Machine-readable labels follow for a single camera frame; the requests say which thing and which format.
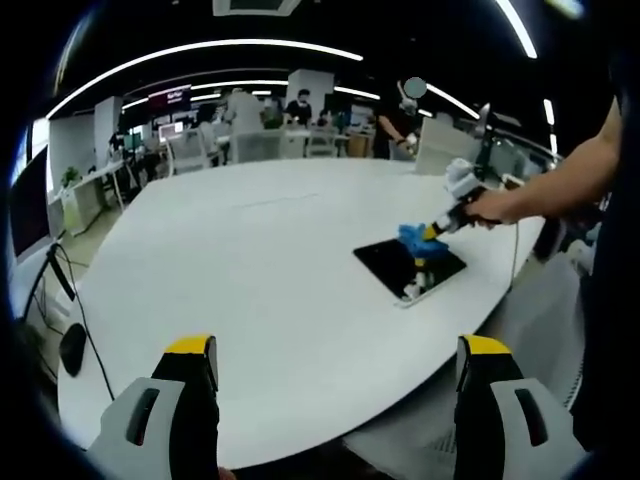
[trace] potted plant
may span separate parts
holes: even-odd
[[[78,172],[78,169],[74,167],[69,167],[64,172],[64,175],[62,175],[62,180],[60,183],[64,188],[68,188],[78,181],[80,181],[80,172]]]

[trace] blue cloth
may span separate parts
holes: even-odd
[[[413,258],[425,260],[439,258],[449,251],[449,246],[438,240],[423,240],[427,226],[421,223],[417,227],[413,225],[400,225],[398,228],[398,241],[402,243]]]

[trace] black shirt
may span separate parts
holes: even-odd
[[[415,116],[408,115],[400,108],[399,102],[382,102],[376,110],[376,137],[373,141],[373,155],[375,158],[389,158],[389,140],[393,141],[384,128],[380,125],[380,117],[387,117],[395,129],[406,137],[419,125]]]
[[[311,120],[311,105],[308,103],[300,105],[297,100],[289,102],[287,109],[285,110],[292,118],[298,117],[298,123],[300,125],[308,125]]]

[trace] ceiling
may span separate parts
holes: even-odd
[[[343,49],[364,60],[273,46],[191,50],[112,75],[56,115],[90,109],[111,95],[129,94],[127,99],[135,100],[185,83],[281,80],[297,68],[310,68],[334,72],[340,85],[372,93],[380,93],[385,82],[419,76],[466,105],[491,102],[543,145],[549,142],[549,126],[542,101],[549,98],[560,151],[566,152],[593,134],[604,118],[611,96],[606,52],[583,25],[543,2],[511,4],[526,25],[537,59],[525,55],[495,0],[302,0],[284,18],[214,17],[211,0],[111,0],[87,17],[56,95],[42,103],[41,111],[48,112],[105,71],[149,53],[202,41],[269,38]],[[420,102],[427,110],[455,109],[432,94]]]

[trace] oval table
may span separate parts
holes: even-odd
[[[117,395],[179,337],[218,340],[219,463],[257,465],[375,417],[455,355],[531,252],[543,220],[445,236],[468,268],[417,305],[354,248],[428,222],[451,203],[442,177],[383,160],[282,160],[152,182],[105,238],[80,299]],[[76,304],[72,321],[81,321]],[[109,405],[93,350],[59,369],[68,436],[88,447]]]

